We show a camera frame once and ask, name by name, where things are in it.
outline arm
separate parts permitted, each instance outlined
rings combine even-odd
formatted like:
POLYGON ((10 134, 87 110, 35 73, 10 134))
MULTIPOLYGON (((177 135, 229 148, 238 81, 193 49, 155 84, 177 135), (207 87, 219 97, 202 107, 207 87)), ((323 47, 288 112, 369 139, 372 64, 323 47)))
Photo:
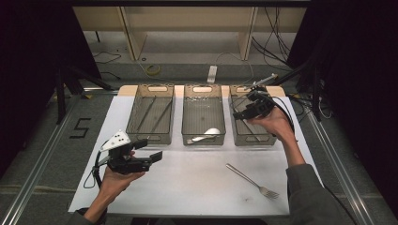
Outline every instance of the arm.
POLYGON ((283 112, 274 108, 267 117, 248 120, 251 124, 263 126, 282 142, 288 168, 287 180, 291 224, 344 224, 338 203, 321 186, 314 168, 306 164, 283 112))
POLYGON ((75 212, 68 224, 96 223, 101 217, 102 213, 105 212, 108 205, 112 203, 115 198, 130 185, 131 181, 140 178, 144 174, 145 172, 120 174, 118 172, 113 172, 109 167, 106 167, 105 174, 103 175, 102 185, 99 189, 99 194, 97 195, 96 199, 91 203, 83 217, 75 212))

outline metal tray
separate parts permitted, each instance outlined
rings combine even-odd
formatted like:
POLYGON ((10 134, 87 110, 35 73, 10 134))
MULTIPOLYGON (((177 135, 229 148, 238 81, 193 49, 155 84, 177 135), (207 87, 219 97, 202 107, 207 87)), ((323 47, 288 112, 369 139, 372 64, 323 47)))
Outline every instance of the metal tray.
POLYGON ((174 86, 138 86, 126 133, 131 140, 148 139, 148 144, 170 144, 174 114, 174 86))
POLYGON ((181 133, 184 145, 223 145, 225 122, 219 85, 185 85, 183 106, 181 133), (188 140, 203 136, 210 128, 217 128, 220 134, 188 143, 188 140))
POLYGON ((246 94, 250 89, 245 91, 244 88, 245 86, 229 86, 230 95, 228 101, 235 145, 273 145, 276 142, 276 137, 269 134, 263 127, 254 126, 246 121, 234 119, 232 113, 241 112, 246 109, 246 105, 252 103, 246 98, 246 94))

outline person's right hand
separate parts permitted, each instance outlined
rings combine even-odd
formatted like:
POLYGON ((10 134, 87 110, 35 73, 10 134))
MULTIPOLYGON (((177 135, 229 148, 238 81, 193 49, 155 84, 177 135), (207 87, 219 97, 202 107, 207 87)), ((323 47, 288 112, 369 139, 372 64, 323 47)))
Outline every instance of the person's right hand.
POLYGON ((284 113, 278 107, 274 107, 271 113, 267 116, 259 115, 253 119, 247 120, 247 122, 249 124, 264 127, 268 133, 276 135, 279 140, 286 136, 291 136, 291 134, 294 136, 288 118, 286 118, 284 113))

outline spoon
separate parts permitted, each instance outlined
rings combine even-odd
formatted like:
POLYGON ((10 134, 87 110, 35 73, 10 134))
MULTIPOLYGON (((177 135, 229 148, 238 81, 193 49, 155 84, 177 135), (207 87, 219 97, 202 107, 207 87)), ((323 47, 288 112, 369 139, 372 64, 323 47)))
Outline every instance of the spoon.
POLYGON ((207 138, 214 138, 218 134, 220 134, 220 130, 217 128, 210 128, 204 134, 205 134, 204 136, 195 137, 195 138, 187 140, 187 144, 196 143, 196 142, 202 141, 203 139, 207 139, 207 138))

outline white device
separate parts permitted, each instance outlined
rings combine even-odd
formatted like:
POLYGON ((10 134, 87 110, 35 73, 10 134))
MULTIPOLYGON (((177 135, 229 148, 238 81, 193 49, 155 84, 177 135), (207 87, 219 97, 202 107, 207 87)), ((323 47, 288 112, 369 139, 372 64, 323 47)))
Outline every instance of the white device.
POLYGON ((265 83, 265 82, 267 82, 267 81, 269 81, 269 80, 271 80, 271 79, 276 79, 277 77, 278 77, 278 74, 272 73, 271 76, 269 76, 269 77, 267 77, 267 78, 265 78, 265 79, 263 79, 263 80, 261 80, 261 81, 259 81, 259 82, 254 82, 254 83, 252 84, 252 86, 245 87, 244 90, 247 90, 247 89, 250 89, 250 88, 255 87, 255 86, 257 86, 257 85, 260 85, 260 84, 262 84, 262 83, 265 83))
POLYGON ((101 148, 101 152, 109 151, 111 149, 117 148, 119 146, 130 143, 131 140, 127 133, 123 130, 119 130, 112 138, 108 140, 101 148))
POLYGON ((214 83, 216 81, 217 74, 217 66, 210 66, 210 70, 208 71, 207 82, 214 83))

